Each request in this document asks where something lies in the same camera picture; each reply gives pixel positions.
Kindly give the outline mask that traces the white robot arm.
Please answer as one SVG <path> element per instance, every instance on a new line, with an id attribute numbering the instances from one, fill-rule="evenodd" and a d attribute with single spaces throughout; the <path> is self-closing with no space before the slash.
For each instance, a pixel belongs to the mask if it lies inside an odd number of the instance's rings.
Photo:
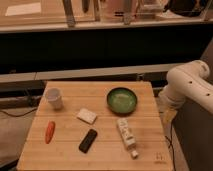
<path id="1" fill-rule="evenodd" d="M 159 97 L 166 106 L 174 109 L 190 98 L 213 114 L 213 85 L 206 81 L 209 75 L 209 66 L 202 60 L 178 65 L 167 72 L 167 85 Z"/>

